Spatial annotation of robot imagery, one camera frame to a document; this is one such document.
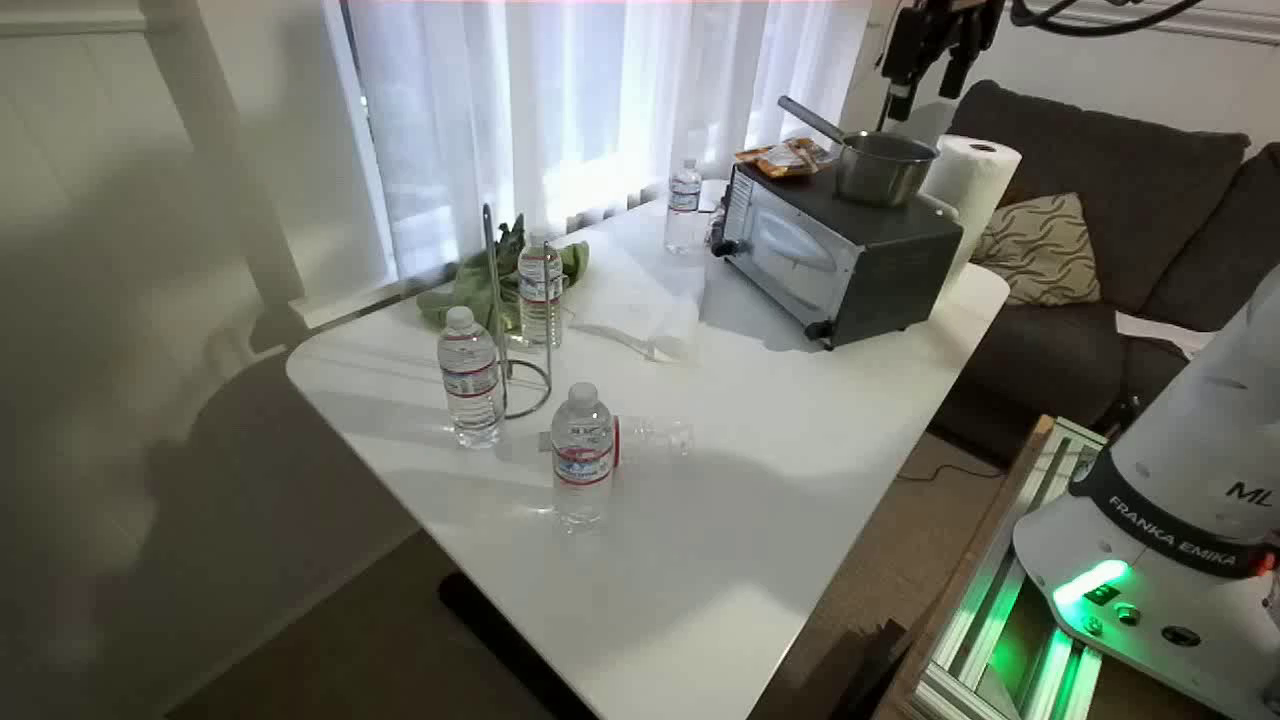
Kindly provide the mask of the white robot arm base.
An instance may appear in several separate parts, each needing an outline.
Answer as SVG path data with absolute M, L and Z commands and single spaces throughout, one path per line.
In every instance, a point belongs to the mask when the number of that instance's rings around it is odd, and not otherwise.
M 1280 267 L 1010 548 L 1062 631 L 1280 720 Z

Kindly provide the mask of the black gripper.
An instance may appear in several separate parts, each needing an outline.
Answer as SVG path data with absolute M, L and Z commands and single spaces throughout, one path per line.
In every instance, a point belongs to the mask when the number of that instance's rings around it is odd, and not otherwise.
M 909 119 L 914 87 L 942 58 L 939 95 L 954 98 L 978 51 L 991 48 L 1005 0 L 913 0 L 891 29 L 880 76 L 884 114 Z

